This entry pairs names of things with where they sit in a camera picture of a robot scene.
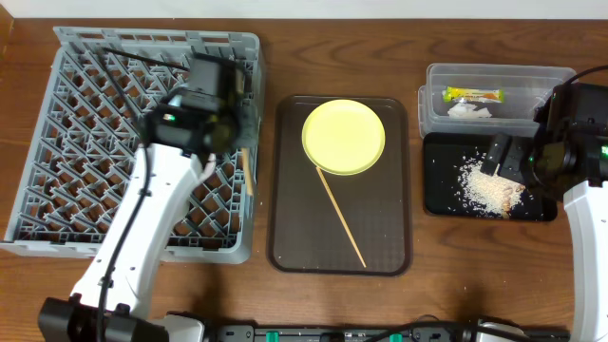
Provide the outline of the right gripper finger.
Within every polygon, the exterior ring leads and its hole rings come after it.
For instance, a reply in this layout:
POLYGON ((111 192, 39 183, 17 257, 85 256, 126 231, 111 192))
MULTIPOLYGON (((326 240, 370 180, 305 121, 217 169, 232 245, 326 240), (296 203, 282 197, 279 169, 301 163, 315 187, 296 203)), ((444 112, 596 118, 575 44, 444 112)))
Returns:
POLYGON ((525 137, 512 137, 512 142, 508 149, 503 163, 499 166, 497 174, 505 179, 520 183, 519 181, 519 161, 521 157, 520 140, 525 137))
POLYGON ((496 134, 491 142, 488 151, 484 156, 481 166, 482 172, 495 172, 503 163, 508 149, 512 142, 512 137, 504 133, 496 134))

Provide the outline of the green yellow snack wrapper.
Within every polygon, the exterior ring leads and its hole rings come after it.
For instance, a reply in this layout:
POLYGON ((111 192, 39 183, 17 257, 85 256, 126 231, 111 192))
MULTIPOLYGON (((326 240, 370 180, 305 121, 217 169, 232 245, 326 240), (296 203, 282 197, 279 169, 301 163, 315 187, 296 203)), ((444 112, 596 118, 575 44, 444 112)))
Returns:
POLYGON ((462 103, 502 103, 504 92, 499 89, 474 89, 448 86, 443 92, 443 101, 462 103))

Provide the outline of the wooden chopstick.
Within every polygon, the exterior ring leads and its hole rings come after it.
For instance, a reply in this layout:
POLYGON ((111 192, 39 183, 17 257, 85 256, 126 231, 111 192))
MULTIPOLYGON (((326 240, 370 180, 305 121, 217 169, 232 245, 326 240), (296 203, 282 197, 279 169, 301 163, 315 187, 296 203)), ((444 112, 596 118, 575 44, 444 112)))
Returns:
POLYGON ((254 195, 254 179, 252 173, 250 149, 248 147, 242 147, 241 154, 246 192, 248 196, 252 197, 254 195))
POLYGON ((349 241, 351 243, 352 248, 354 249, 355 253, 357 254, 357 257, 359 258, 359 261, 362 264, 363 268, 367 268, 367 263, 366 263, 365 259, 363 258, 362 254, 360 252, 360 249, 359 249, 359 247, 358 247, 358 245, 357 245, 357 243, 356 243, 356 241, 354 239, 354 236, 352 235, 352 231, 350 229, 350 226, 346 222, 345 217, 344 217, 344 215, 343 215, 343 213, 342 213, 342 211, 341 211, 341 209, 340 209, 340 207, 338 205, 338 202, 336 201, 336 199, 334 197, 333 191, 332 191, 331 187, 329 186, 329 184, 328 184, 328 182, 327 182, 327 180, 326 180, 326 178, 324 176, 323 170, 319 166, 316 166, 315 170, 316 170, 316 173, 317 173, 319 179, 321 180, 321 182, 323 184, 323 187, 324 187, 324 189, 325 189, 325 191, 326 191, 326 193, 327 193, 327 195, 328 195, 328 197, 330 199, 330 202, 332 203, 333 209, 334 209, 335 213, 337 214, 337 216, 338 216, 338 218, 339 218, 339 220, 340 220, 340 222, 341 222, 341 224, 343 226, 343 229, 344 229, 346 235, 349 238, 349 241))

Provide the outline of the pink bowl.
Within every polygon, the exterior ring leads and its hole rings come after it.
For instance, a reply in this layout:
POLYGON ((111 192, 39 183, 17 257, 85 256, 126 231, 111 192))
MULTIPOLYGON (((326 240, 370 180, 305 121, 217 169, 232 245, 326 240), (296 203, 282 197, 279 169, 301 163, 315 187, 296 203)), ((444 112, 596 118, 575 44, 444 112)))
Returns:
POLYGON ((199 183, 205 182, 209 179, 214 173, 217 165, 217 156, 215 154, 211 154, 202 168, 202 172, 199 175, 199 183))

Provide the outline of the yellow plate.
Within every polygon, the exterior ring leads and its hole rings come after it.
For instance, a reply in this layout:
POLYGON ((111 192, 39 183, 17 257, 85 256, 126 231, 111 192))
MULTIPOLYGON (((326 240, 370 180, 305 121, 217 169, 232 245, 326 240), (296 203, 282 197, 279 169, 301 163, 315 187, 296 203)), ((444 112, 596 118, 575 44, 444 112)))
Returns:
POLYGON ((362 173, 380 159, 386 131, 378 114, 355 100, 331 100, 306 118, 301 143, 306 156, 321 170, 337 175, 362 173))

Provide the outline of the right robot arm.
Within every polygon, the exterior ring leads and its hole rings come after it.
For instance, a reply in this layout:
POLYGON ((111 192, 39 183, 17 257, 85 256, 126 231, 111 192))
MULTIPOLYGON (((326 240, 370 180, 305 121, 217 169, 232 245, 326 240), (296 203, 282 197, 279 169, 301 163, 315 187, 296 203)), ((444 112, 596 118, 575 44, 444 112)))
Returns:
POLYGON ((568 81, 531 138, 494 136, 481 171, 563 204, 572 238, 574 341, 607 338, 607 89, 568 81))

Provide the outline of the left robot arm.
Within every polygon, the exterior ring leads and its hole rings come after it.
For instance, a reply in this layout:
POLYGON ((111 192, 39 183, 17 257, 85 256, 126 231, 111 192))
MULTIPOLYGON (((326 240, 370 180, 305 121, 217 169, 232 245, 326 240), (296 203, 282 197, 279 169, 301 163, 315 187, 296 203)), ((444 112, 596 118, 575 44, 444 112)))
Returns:
POLYGON ((196 53, 188 78, 138 120, 141 144, 106 237, 67 299, 49 297, 38 315, 46 341, 204 341, 190 313, 148 318, 153 287, 172 228, 216 156, 241 150, 247 193, 254 193, 252 123, 242 107, 245 68, 196 53))

